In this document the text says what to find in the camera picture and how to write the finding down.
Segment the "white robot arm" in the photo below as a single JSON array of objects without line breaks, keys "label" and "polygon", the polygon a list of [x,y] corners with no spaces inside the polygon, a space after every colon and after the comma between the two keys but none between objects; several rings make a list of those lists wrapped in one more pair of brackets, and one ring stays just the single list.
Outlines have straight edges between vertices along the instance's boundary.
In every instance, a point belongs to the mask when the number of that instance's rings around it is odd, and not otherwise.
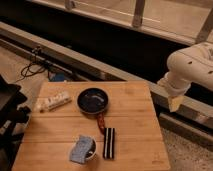
[{"label": "white robot arm", "polygon": [[167,68],[157,84],[168,93],[169,110],[175,112],[192,83],[213,91],[213,43],[202,42],[173,52]]}]

